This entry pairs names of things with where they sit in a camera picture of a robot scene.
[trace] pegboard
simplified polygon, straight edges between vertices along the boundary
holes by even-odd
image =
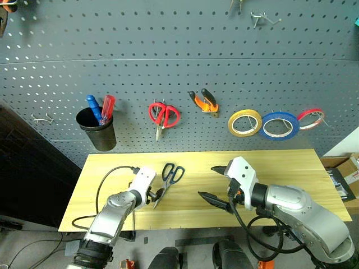
[[[326,153],[358,126],[356,1],[20,1],[1,40],[2,99],[82,167],[99,153],[76,121],[87,94],[117,98],[117,146],[110,152],[315,148]],[[258,24],[250,12],[282,22]],[[220,105],[213,118],[188,91],[207,88]],[[155,141],[153,99],[181,111]],[[273,142],[231,135],[228,118],[252,108],[298,115],[321,107],[326,122]],[[48,113],[53,124],[36,125]]]

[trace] black-handled scissors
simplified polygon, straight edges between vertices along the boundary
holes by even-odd
[[[175,165],[172,163],[166,163],[166,165],[164,166],[164,168],[162,170],[162,181],[163,181],[162,189],[159,190],[159,191],[162,191],[161,197],[155,202],[153,208],[157,207],[159,201],[161,201],[161,199],[163,198],[163,196],[166,193],[166,191],[168,190],[168,188],[171,185],[174,185],[177,182],[179,182],[180,179],[183,177],[183,175],[185,173],[185,169],[181,166],[178,166],[176,168],[174,168],[174,167],[175,167]]]
[[[169,182],[170,185],[179,182],[180,179],[183,177],[183,174],[185,173],[185,169],[183,167],[178,166],[176,167],[176,169],[174,169],[174,166],[175,165],[172,163],[167,163],[162,170],[162,180],[164,182]],[[178,171],[181,173],[179,177],[176,176]]]

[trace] black pen holder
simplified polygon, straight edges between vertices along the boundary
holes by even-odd
[[[97,150],[109,151],[116,146],[116,136],[112,124],[113,117],[106,124],[99,125],[91,108],[85,108],[78,112],[76,121]]]

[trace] scissors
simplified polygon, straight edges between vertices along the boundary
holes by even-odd
[[[150,104],[148,113],[150,115],[150,119],[157,125],[156,141],[159,140],[162,129],[175,126],[181,118],[179,111],[175,107],[165,105],[161,102]],[[176,119],[173,123],[168,124],[168,119],[172,116],[172,114],[176,116]]]
[[[160,190],[158,190],[158,192],[162,191],[162,193],[160,193],[160,197],[158,198],[158,200],[156,200],[156,202],[153,206],[153,209],[155,209],[157,207],[158,203],[162,200],[164,194],[170,188],[170,186],[179,182],[185,173],[185,169],[183,167],[178,166],[175,169],[174,166],[175,165],[172,163],[166,163],[166,165],[164,166],[164,168],[162,170],[163,184],[162,184],[162,188]]]

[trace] red-handled scissors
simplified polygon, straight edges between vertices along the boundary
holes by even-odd
[[[150,115],[150,119],[157,125],[156,141],[159,140],[162,133],[162,129],[175,126],[181,119],[181,115],[175,107],[171,105],[165,105],[160,102],[150,104],[150,106],[148,107],[148,113]],[[175,116],[176,119],[169,124],[168,120],[172,116]]]

